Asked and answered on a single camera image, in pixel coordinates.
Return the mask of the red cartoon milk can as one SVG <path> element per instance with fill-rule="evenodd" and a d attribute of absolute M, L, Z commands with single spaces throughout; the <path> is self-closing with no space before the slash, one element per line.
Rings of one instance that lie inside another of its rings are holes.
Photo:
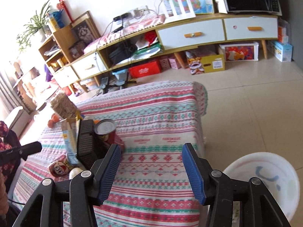
<path fill-rule="evenodd" d="M 69 163 L 66 154 L 61 155 L 49 165 L 49 171 L 54 177 L 69 174 L 73 166 Z"/>

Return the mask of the black plastic tray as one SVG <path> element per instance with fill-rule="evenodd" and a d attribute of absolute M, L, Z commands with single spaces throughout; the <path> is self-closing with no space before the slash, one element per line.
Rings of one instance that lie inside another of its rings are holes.
<path fill-rule="evenodd" d="M 101 159 L 105 153 L 105 147 L 95 133 L 94 125 L 92 119 L 81 120 L 77 134 L 76 158 L 85 169 L 91 169 L 94 162 Z"/>

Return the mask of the red tall drink can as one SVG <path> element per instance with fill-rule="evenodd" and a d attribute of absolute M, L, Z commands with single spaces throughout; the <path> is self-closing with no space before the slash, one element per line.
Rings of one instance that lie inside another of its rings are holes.
<path fill-rule="evenodd" d="M 125 144 L 122 139 L 116 134 L 117 124 L 112 119 L 103 119 L 94 121 L 94 132 L 102 141 L 106 148 L 111 145 L 118 145 L 121 152 L 124 152 Z"/>

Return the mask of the blue brown milk carton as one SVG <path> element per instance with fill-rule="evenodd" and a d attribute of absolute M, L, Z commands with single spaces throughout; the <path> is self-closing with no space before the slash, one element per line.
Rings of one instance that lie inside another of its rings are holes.
<path fill-rule="evenodd" d="M 77 118 L 67 118 L 60 121 L 67 160 L 73 167 L 82 166 L 80 161 L 77 159 L 77 140 L 79 136 L 80 123 L 81 121 Z"/>

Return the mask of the white plastic trash bucket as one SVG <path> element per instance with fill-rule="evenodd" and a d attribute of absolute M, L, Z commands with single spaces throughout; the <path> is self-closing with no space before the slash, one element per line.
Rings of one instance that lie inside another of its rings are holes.
<path fill-rule="evenodd" d="M 241 181 L 260 178 L 287 219 L 292 220 L 300 200 L 300 182 L 295 169 L 285 158 L 269 152 L 252 153 L 237 159 L 223 172 Z"/>

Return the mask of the patterned striped tablecloth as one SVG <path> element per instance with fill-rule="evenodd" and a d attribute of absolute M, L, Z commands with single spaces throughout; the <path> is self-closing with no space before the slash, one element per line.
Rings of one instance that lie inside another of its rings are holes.
<path fill-rule="evenodd" d="M 181 151 L 203 154 L 208 94 L 198 82 L 152 82 L 77 103 L 86 119 L 111 119 L 122 160 L 98 226 L 198 226 L 199 203 Z"/>

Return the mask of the orange tangerine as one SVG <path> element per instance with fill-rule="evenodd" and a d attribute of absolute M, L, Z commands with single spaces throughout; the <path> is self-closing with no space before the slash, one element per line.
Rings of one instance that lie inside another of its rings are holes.
<path fill-rule="evenodd" d="M 54 121 L 52 120 L 52 119 L 50 119 L 49 121 L 48 121 L 48 127 L 49 128 L 53 128 L 54 127 Z"/>
<path fill-rule="evenodd" d="M 54 123 L 58 123 L 60 121 L 60 118 L 57 114 L 53 114 L 51 119 L 53 120 Z"/>

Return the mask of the yellow cardboard box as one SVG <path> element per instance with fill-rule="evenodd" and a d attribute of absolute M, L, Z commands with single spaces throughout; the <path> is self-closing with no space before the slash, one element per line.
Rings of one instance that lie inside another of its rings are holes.
<path fill-rule="evenodd" d="M 197 48 L 185 51 L 191 75 L 224 71 L 225 60 L 222 54 L 208 48 Z"/>

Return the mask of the white framed red picture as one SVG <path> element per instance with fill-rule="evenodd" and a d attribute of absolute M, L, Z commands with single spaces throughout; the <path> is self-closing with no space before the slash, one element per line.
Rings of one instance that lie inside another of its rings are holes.
<path fill-rule="evenodd" d="M 226 62 L 258 61 L 259 43 L 220 44 Z"/>

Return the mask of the blue white carton box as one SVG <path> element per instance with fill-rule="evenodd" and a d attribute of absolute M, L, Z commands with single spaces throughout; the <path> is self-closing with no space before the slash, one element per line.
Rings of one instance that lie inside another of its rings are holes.
<path fill-rule="evenodd" d="M 280 61 L 291 62 L 293 55 L 293 46 L 291 44 L 280 43 L 277 40 L 269 40 L 268 50 Z"/>

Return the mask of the wooden white TV cabinet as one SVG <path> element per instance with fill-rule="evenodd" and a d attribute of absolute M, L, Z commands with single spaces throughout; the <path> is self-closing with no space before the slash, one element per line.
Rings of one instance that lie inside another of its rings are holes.
<path fill-rule="evenodd" d="M 161 24 L 133 35 L 124 36 L 115 42 L 82 55 L 74 62 L 79 65 L 78 69 L 70 64 L 52 75 L 60 87 L 67 87 L 83 79 L 135 63 L 136 60 L 128 59 L 122 63 L 111 64 L 105 56 L 105 51 L 112 45 L 122 43 L 136 36 L 142 36 L 149 31 L 155 31 L 163 54 L 170 54 L 217 43 L 275 40 L 278 38 L 278 17 L 262 14 L 217 13 L 198 15 L 192 19 Z"/>

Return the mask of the framed cat picture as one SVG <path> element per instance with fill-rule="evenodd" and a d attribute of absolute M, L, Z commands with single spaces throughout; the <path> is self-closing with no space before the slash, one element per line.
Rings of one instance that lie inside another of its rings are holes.
<path fill-rule="evenodd" d="M 86 46 L 100 38 L 90 11 L 86 11 L 71 22 L 71 29 L 78 40 L 81 40 Z"/>

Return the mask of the green potted plant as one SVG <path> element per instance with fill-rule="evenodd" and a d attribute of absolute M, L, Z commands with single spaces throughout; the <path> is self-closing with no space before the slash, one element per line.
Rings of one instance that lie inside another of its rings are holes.
<path fill-rule="evenodd" d="M 30 21 L 24 24 L 24 31 L 16 37 L 20 52 L 25 50 L 27 47 L 31 47 L 31 37 L 47 25 L 48 12 L 50 8 L 50 0 L 47 0 L 47 2 L 42 6 L 40 12 L 35 11 L 35 15 L 30 18 Z"/>

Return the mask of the pink cabinet runner cloth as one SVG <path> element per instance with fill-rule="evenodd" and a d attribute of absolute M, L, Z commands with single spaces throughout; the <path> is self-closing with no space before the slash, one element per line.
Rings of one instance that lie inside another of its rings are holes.
<path fill-rule="evenodd" d="M 115 42 L 124 36 L 133 35 L 134 33 L 145 31 L 147 29 L 154 28 L 155 26 L 164 24 L 165 19 L 166 19 L 165 15 L 162 14 L 162 15 L 159 15 L 156 17 L 143 19 L 139 22 L 130 24 L 129 26 L 127 26 L 126 28 L 123 28 L 122 30 L 120 30 L 118 32 L 107 33 L 104 36 L 99 37 L 95 41 L 90 43 L 84 49 L 84 54 L 88 54 L 89 52 L 95 51 L 95 50 L 97 50 L 97 48 L 103 47 L 104 45 Z"/>

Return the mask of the white power strip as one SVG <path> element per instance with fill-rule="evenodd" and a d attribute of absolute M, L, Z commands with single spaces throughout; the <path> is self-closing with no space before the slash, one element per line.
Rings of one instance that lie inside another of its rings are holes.
<path fill-rule="evenodd" d="M 134 9 L 131 11 L 128 11 L 124 14 L 119 15 L 117 18 L 119 21 L 122 20 L 130 20 L 130 19 L 140 19 L 145 15 L 145 13 L 149 13 L 150 10 L 148 8 L 141 8 L 141 9 Z"/>

